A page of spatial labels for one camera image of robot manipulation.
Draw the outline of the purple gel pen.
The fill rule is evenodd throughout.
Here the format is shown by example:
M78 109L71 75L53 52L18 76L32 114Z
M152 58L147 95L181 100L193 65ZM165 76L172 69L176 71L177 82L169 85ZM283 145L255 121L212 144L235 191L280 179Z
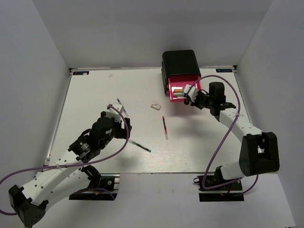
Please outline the purple gel pen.
M122 106L123 113L124 113L125 117L129 117L124 105L122 104L122 102L118 98L117 98L117 102L118 102L118 104L120 104Z

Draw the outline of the orange highlighter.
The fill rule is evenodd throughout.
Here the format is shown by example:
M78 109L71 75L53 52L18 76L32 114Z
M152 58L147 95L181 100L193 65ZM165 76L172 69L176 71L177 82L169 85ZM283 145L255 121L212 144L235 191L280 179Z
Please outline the orange highlighter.
M174 89L173 93L183 93L182 89Z

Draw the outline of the pink top drawer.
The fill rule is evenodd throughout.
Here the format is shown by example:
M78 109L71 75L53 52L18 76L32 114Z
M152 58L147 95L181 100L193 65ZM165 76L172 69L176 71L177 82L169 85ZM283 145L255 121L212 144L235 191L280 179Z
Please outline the pink top drawer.
M170 97L171 102L183 102L184 89L187 85L193 85L200 75L172 75L164 78L164 92Z

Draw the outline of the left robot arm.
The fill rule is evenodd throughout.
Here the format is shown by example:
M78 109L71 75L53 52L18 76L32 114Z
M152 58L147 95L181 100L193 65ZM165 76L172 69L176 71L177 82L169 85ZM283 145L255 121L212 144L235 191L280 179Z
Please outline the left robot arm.
M113 191L112 187L107 188L106 177L93 166L92 160L112 139L128 141L131 130L130 119L123 117L117 108L101 112L92 127L84 130L54 165L32 181L9 189L14 215L24 227L31 228L64 198L73 194L82 196L87 191Z

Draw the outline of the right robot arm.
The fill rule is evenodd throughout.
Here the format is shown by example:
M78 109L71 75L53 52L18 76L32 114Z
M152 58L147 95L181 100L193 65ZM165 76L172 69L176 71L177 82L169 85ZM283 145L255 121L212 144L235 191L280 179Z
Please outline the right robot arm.
M233 133L241 143L239 159L218 166L212 180L205 173L202 187L205 190L226 189L243 177L277 172L280 168L277 136L273 132L264 132L250 123L240 114L240 106L226 101L225 87L221 82L209 84L209 92L203 93L196 87L186 85L185 97L190 105L198 109L209 109L218 122L225 125L227 138Z

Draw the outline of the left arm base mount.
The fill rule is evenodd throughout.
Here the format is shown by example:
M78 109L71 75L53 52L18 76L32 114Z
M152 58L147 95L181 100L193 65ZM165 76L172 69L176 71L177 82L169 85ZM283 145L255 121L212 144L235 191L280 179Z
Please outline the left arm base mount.
M69 196L69 200L114 201L117 197L120 175L102 174L94 166L79 168L74 174L84 186Z

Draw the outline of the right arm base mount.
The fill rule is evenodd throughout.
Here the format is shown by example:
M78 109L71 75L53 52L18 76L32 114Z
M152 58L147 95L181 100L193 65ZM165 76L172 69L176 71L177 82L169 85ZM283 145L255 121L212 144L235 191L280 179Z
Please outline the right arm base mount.
M219 188L206 189L203 187L203 175L193 179L198 185L200 202L238 202L244 201L241 181L234 182Z

